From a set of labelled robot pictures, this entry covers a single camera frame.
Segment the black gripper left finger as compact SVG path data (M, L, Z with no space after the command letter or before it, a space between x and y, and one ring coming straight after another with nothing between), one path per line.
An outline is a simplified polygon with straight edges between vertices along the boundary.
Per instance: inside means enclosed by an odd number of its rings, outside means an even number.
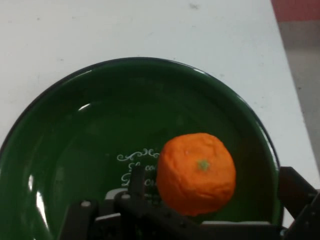
M116 205L117 200L145 199L145 170L134 167L128 189L109 192L111 198L98 203L83 199L69 205L59 234L59 240L162 240L151 223L140 223L133 215Z

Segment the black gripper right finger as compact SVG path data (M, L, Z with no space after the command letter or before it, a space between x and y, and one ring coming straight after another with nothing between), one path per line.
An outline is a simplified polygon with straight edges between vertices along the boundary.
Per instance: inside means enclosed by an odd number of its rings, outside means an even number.
M320 240L320 192L289 166L279 169L278 198L294 218L285 240Z

